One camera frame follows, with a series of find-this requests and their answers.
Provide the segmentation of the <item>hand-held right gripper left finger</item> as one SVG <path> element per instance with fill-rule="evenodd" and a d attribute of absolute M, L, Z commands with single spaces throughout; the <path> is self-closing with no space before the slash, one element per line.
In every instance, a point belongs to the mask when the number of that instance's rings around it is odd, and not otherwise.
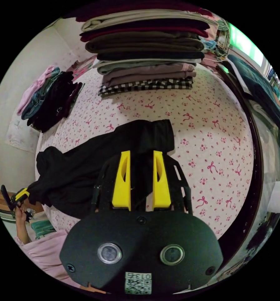
<path fill-rule="evenodd" d="M 131 156 L 130 151 L 121 152 L 112 197 L 112 205 L 116 209 L 131 211 Z"/>

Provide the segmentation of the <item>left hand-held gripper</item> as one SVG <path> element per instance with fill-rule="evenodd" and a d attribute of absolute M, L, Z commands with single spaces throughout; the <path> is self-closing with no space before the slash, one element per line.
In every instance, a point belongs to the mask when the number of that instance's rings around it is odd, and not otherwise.
<path fill-rule="evenodd" d="M 27 188 L 19 190 L 17 193 L 12 195 L 12 197 L 9 196 L 5 185 L 1 185 L 0 191 L 10 211 L 14 211 L 16 207 L 20 208 L 21 204 L 19 201 L 24 201 L 29 198 L 29 192 Z"/>

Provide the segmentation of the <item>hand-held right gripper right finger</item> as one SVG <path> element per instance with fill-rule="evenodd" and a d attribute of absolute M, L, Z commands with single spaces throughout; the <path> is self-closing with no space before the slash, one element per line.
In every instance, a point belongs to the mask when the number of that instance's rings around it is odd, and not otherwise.
<path fill-rule="evenodd" d="M 171 206 L 166 168 L 161 151 L 153 151 L 153 204 L 152 209 L 168 209 Z"/>

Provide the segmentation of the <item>person's left hand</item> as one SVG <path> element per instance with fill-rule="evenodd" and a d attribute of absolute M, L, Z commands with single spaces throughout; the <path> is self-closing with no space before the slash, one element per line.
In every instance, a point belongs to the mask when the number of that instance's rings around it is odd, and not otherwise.
<path fill-rule="evenodd" d="M 27 207 L 25 205 L 21 205 L 20 207 L 16 207 L 15 212 L 15 219 L 16 219 L 16 227 L 23 228 L 26 227 L 26 219 L 27 219 Z"/>

